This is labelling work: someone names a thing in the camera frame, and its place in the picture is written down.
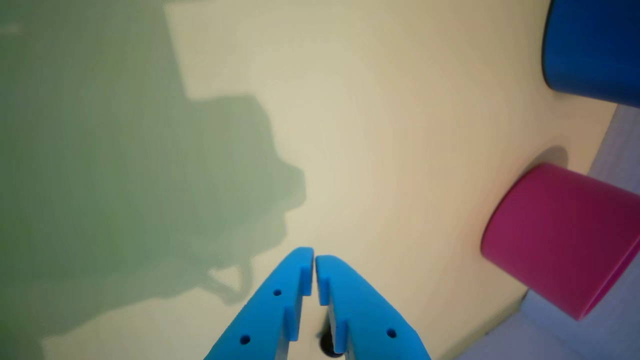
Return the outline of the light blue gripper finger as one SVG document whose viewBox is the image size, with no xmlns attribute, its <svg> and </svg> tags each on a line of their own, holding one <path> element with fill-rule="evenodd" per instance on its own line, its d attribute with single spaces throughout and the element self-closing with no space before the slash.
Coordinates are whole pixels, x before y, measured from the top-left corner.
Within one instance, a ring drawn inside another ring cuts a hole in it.
<svg viewBox="0 0 640 360">
<path fill-rule="evenodd" d="M 314 250 L 286 255 L 212 346 L 206 360 L 286 360 L 313 292 Z"/>
<path fill-rule="evenodd" d="M 334 255 L 315 258 L 318 300 L 333 351 L 346 360 L 429 360 L 418 332 L 359 272 Z"/>
</svg>

